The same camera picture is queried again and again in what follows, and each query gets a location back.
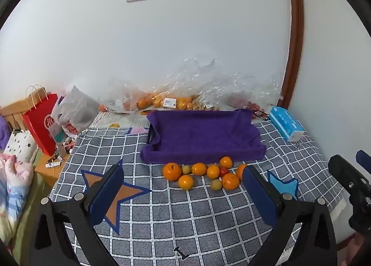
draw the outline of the grid pattern fabric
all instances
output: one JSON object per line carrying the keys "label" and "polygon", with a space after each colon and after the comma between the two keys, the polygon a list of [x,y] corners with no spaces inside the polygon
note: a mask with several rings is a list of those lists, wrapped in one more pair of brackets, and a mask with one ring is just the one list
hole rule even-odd
{"label": "grid pattern fabric", "polygon": [[[329,175],[327,164],[315,142],[305,134],[298,143],[286,142],[268,121],[255,123],[261,141],[267,145],[261,161],[246,161],[267,179],[267,170],[282,180],[297,178],[299,200],[323,197],[331,211],[344,190]],[[213,191],[206,176],[194,176],[189,191],[162,177],[163,165],[140,160],[146,134],[130,135],[128,129],[88,129],[79,135],[69,160],[55,184],[53,201],[67,200],[85,191],[80,170],[105,173],[123,160],[125,182],[152,190],[120,206],[120,234],[107,222],[95,226],[107,250],[119,265],[247,265],[272,228],[261,219],[243,185],[234,191]],[[235,163],[235,172],[241,162]],[[89,265],[72,227],[68,236],[82,265]],[[292,248],[299,234],[297,224],[286,245]],[[190,256],[181,260],[179,247]]]}

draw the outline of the purple towel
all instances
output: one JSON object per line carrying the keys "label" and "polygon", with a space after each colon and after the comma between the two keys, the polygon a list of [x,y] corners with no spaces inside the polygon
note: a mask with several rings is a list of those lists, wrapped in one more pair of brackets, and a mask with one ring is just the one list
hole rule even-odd
{"label": "purple towel", "polygon": [[10,130],[5,119],[0,115],[0,150],[5,149],[10,138]]}
{"label": "purple towel", "polygon": [[154,133],[141,151],[146,163],[217,163],[223,156],[261,160],[266,151],[250,110],[155,111],[147,118]]}

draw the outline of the blue tissue package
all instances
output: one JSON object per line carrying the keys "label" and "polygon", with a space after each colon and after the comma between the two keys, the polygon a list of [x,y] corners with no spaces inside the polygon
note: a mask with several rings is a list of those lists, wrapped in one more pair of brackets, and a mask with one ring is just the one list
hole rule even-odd
{"label": "blue tissue package", "polygon": [[297,142],[304,135],[301,124],[284,108],[273,107],[269,119],[288,142]]}

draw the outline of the wall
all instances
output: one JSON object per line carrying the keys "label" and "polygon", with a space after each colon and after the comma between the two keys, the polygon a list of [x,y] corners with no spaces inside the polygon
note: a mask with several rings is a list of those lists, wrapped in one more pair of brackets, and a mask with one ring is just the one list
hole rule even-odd
{"label": "wall", "polygon": [[[304,0],[304,6],[303,54],[289,109],[327,160],[340,154],[357,166],[357,151],[371,154],[371,38],[346,0]],[[334,223],[337,241],[353,233],[351,214],[348,203]]]}
{"label": "wall", "polygon": [[[87,93],[108,76],[157,85],[185,58],[283,78],[290,0],[21,0],[0,31],[0,105],[28,85]],[[100,83],[92,84],[92,79]]]}

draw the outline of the silver bolt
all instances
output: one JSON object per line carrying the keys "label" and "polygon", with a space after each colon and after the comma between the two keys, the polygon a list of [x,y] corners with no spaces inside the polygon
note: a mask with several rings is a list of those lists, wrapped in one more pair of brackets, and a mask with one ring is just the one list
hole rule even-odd
{"label": "silver bolt", "polygon": [[282,195],[282,197],[283,197],[285,200],[287,200],[287,201],[290,201],[290,200],[292,199],[292,196],[291,196],[289,193],[284,193],[284,194]]}
{"label": "silver bolt", "polygon": [[325,205],[326,204],[326,201],[324,200],[324,198],[318,198],[317,199],[317,202],[321,205]]}
{"label": "silver bolt", "polygon": [[84,194],[83,193],[77,193],[75,196],[74,196],[74,199],[76,201],[80,201],[84,198]]}
{"label": "silver bolt", "polygon": [[49,198],[48,197],[45,197],[45,198],[42,198],[41,199],[41,204],[42,205],[45,205],[45,204],[47,204],[49,202]]}

